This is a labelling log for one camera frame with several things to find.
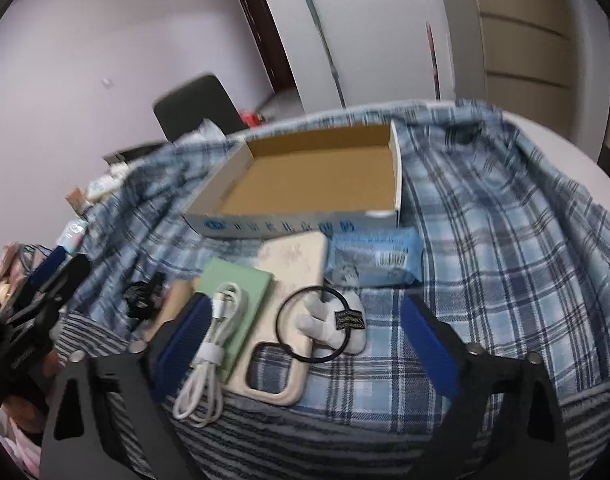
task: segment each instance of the green notebook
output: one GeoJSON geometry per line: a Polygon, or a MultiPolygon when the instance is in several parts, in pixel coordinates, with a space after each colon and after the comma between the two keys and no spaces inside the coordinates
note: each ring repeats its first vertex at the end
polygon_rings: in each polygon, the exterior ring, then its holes
{"type": "Polygon", "coordinates": [[[236,360],[245,344],[247,334],[254,326],[256,314],[263,304],[263,297],[272,278],[269,272],[230,264],[218,258],[212,258],[201,274],[196,292],[202,292],[210,298],[213,297],[218,286],[226,282],[238,284],[247,293],[247,310],[238,329],[225,343],[225,357],[219,369],[219,379],[223,384],[229,380],[229,375],[234,370],[236,360]]]}

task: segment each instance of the white plush toy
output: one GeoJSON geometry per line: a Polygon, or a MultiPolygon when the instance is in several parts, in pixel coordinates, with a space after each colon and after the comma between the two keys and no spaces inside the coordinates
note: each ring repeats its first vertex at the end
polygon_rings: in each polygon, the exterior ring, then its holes
{"type": "MultiPolygon", "coordinates": [[[[359,311],[363,316],[363,323],[367,325],[365,308],[358,295],[354,291],[349,291],[344,293],[343,296],[347,300],[349,308],[359,311]]],[[[336,329],[335,312],[343,310],[341,301],[338,298],[334,298],[327,303],[323,303],[316,294],[312,293],[303,299],[303,303],[309,315],[300,314],[296,318],[296,327],[306,336],[335,350],[339,349],[345,339],[345,330],[336,329]]],[[[343,352],[347,354],[360,354],[365,349],[366,342],[367,329],[352,330],[349,343],[343,352]]]]}

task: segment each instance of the metal screw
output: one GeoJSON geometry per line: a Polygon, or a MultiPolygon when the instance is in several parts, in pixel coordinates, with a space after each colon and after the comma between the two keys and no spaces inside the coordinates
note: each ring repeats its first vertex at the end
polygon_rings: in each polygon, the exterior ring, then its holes
{"type": "Polygon", "coordinates": [[[83,359],[85,359],[85,352],[83,350],[74,350],[71,354],[69,354],[70,363],[79,363],[83,359]]]}
{"type": "Polygon", "coordinates": [[[128,348],[130,354],[140,354],[144,352],[147,348],[147,341],[144,339],[138,339],[137,341],[133,341],[130,343],[130,347],[128,348]]]}
{"type": "Polygon", "coordinates": [[[543,362],[543,358],[538,352],[529,352],[527,354],[527,360],[533,365],[539,365],[543,362]]]}
{"type": "Polygon", "coordinates": [[[483,355],[487,353],[487,351],[478,343],[467,343],[465,348],[472,355],[483,355]]]}

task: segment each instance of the red object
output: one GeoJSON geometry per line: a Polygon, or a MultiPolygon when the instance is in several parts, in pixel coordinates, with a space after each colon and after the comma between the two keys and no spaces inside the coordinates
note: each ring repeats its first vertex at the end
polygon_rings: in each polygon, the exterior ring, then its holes
{"type": "Polygon", "coordinates": [[[254,112],[240,112],[240,119],[250,128],[263,124],[263,116],[254,112]]]}

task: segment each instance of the black chair backrest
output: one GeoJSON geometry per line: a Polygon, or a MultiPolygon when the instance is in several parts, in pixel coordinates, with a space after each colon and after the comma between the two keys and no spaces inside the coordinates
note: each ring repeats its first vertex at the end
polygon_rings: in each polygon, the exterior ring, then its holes
{"type": "Polygon", "coordinates": [[[154,114],[170,142],[194,131],[204,119],[216,124],[225,135],[247,127],[213,74],[202,75],[161,97],[154,103],[154,114]]]}

